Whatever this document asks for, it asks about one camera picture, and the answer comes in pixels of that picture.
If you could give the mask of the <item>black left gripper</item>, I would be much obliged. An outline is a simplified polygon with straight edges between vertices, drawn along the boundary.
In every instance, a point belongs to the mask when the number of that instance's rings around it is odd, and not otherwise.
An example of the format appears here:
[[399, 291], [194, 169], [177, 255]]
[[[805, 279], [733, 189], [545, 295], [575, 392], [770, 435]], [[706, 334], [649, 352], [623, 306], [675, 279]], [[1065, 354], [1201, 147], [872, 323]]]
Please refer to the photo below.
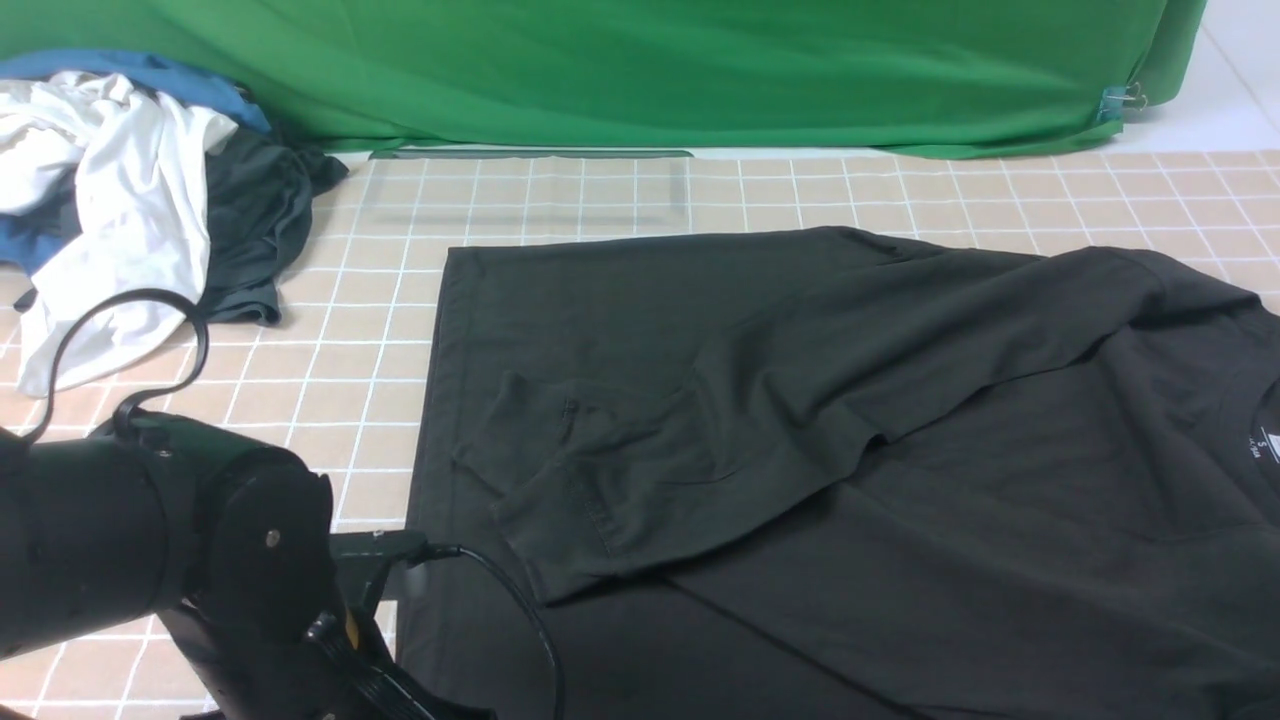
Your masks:
[[375, 620], [380, 591], [346, 593], [294, 643], [215, 626], [184, 603], [159, 619], [215, 710], [209, 719], [494, 719], [434, 696], [396, 664]]

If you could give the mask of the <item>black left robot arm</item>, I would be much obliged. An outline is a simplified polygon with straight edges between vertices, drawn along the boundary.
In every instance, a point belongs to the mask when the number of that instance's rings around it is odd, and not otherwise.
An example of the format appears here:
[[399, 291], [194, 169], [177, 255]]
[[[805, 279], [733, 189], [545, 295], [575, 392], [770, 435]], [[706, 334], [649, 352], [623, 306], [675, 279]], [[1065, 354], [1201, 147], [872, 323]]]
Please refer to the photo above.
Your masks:
[[332, 484], [291, 451], [147, 413], [4, 433], [1, 469], [4, 659], [156, 615], [216, 719], [495, 716], [426, 691], [376, 624], [426, 538], [332, 533]]

